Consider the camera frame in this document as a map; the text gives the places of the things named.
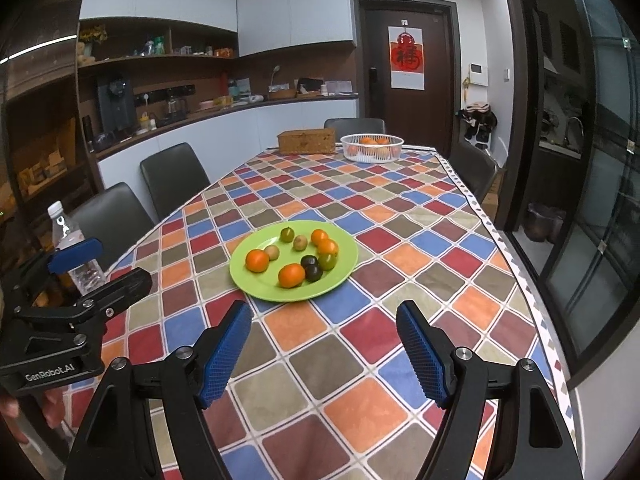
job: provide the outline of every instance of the colorful tablecloth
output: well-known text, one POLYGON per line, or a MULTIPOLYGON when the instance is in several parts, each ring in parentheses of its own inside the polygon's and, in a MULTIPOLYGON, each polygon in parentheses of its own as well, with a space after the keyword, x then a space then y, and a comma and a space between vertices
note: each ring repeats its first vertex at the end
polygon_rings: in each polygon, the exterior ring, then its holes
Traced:
MULTIPOLYGON (((405 151, 385 165, 263 153, 168 218, 117 264, 152 273, 148 298, 110 321, 102 357, 134 364, 192 344, 235 299, 254 311, 227 391, 205 415, 236 480, 413 479, 443 412, 427 400, 398 339, 413 299, 457 345, 486 360, 531 357, 574 436, 558 354, 526 282, 490 220, 448 163, 405 151), (356 238, 351 277, 297 304, 245 298, 229 257, 252 231, 287 219, 334 222, 356 238)), ((97 380, 66 394, 79 425, 97 380)), ((469 480, 481 478, 494 431, 488 401, 469 480)), ((159 402, 152 402, 165 478, 180 478, 159 402)))

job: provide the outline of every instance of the brown door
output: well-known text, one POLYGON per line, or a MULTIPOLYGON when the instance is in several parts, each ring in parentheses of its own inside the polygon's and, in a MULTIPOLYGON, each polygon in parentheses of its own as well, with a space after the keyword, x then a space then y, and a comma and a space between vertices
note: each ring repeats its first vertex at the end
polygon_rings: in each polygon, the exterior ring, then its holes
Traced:
POLYGON ((453 60, 448 17, 430 12, 366 9, 363 62, 367 117, 385 120, 391 135, 407 144, 434 147, 448 156, 453 123, 453 60), (424 90, 391 88, 389 27, 420 28, 424 90))

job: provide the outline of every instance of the orange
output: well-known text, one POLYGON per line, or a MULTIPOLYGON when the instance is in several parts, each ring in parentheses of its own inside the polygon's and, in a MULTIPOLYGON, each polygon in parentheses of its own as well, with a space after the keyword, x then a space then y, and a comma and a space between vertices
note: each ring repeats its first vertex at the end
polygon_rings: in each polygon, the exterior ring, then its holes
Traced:
POLYGON ((251 249, 244 258, 244 265, 251 272, 264 272, 269 267, 269 255, 261 249, 251 249))
POLYGON ((329 235, 325 231, 322 231, 322 229, 316 229, 311 233, 311 243, 318 246, 322 240, 327 240, 328 237, 329 235))
POLYGON ((278 273, 278 282, 282 288, 293 288, 305 279, 305 268, 300 264, 285 265, 278 273))
POLYGON ((318 244, 318 253, 319 254, 334 254, 338 255, 338 244, 333 240, 321 240, 318 244))

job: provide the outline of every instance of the green plate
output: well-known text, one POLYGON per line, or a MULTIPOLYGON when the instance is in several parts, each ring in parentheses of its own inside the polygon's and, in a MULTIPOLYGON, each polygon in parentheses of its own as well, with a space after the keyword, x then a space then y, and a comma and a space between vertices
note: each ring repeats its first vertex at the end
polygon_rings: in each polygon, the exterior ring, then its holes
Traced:
POLYGON ((231 256, 229 269, 235 284, 247 294, 260 300, 288 303, 315 298, 340 285, 353 271, 358 261, 358 246, 347 231, 328 222, 317 220, 294 220, 267 226, 242 242, 231 256), (280 231, 291 227, 296 236, 305 235, 309 244, 304 251, 295 251, 293 243, 280 241, 280 231), (338 261, 332 270, 326 270, 315 283, 307 280, 294 288, 282 288, 278 284, 278 273, 287 264, 298 264, 305 254, 316 255, 316 246, 311 243, 311 233, 315 229, 323 229, 339 247, 338 261), (251 272, 244 266, 246 254, 251 249, 264 249, 268 245, 276 245, 280 257, 269 263, 269 268, 262 273, 251 272))

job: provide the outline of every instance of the bottle cap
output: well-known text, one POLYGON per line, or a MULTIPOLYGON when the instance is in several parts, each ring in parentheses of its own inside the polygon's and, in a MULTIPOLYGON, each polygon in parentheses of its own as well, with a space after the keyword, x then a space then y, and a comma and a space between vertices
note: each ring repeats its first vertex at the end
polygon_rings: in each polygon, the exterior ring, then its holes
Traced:
POLYGON ((63 212, 62 202, 60 202, 60 200, 54 202, 47 208, 47 212, 49 213, 49 218, 51 218, 52 220, 56 219, 58 216, 60 216, 60 213, 63 212))

